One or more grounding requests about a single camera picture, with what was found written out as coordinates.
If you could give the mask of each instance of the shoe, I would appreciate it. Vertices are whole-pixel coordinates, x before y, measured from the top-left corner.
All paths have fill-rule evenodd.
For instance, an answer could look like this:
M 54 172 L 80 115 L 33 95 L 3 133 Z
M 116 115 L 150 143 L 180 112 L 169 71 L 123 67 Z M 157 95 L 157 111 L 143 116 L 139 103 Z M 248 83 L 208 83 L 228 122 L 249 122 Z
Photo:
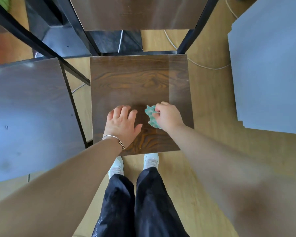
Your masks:
M 124 163 L 121 156 L 118 156 L 114 163 L 112 164 L 111 168 L 108 171 L 109 179 L 115 174 L 124 175 Z
M 145 154 L 144 156 L 144 169 L 150 168 L 150 167 L 156 167 L 158 169 L 159 165 L 159 155 L 158 153 L 150 153 Z

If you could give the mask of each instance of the forearm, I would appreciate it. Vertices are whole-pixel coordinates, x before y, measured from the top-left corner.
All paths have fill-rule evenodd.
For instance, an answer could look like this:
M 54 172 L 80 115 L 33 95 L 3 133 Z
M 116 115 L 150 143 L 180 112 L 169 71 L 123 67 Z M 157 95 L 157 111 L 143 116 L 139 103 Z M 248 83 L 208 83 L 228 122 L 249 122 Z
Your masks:
M 0 236 L 72 236 L 121 152 L 105 139 L 0 202 Z
M 250 204 L 253 192 L 273 173 L 245 154 L 180 126 L 169 135 L 183 151 L 197 177 L 223 212 L 232 220 Z

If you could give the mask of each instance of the bangle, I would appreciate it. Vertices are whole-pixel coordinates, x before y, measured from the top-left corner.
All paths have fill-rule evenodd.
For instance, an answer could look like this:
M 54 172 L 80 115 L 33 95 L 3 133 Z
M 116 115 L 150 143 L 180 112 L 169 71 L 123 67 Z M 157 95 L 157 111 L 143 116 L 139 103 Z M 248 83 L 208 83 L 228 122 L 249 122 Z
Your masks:
M 114 137 L 114 138 L 118 139 L 118 140 L 119 140 L 119 144 L 122 146 L 122 151 L 125 150 L 125 147 L 124 147 L 122 141 L 121 141 L 119 138 L 117 138 L 116 136 L 114 136 L 114 135 L 105 135 L 105 136 L 103 136 L 102 140 L 103 140 L 105 137 L 107 137 L 107 136 L 111 136 L 111 137 Z

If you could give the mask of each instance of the leg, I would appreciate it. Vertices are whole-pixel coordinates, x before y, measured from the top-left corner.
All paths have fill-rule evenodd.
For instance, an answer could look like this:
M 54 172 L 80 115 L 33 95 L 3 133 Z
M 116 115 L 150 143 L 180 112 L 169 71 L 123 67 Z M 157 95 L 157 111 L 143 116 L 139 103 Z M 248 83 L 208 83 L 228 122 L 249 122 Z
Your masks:
M 158 173 L 158 154 L 145 155 L 144 162 L 144 170 L 137 180 L 136 235 L 188 236 Z
M 135 236 L 134 185 L 124 176 L 123 161 L 118 157 L 109 170 L 101 214 L 92 237 Z

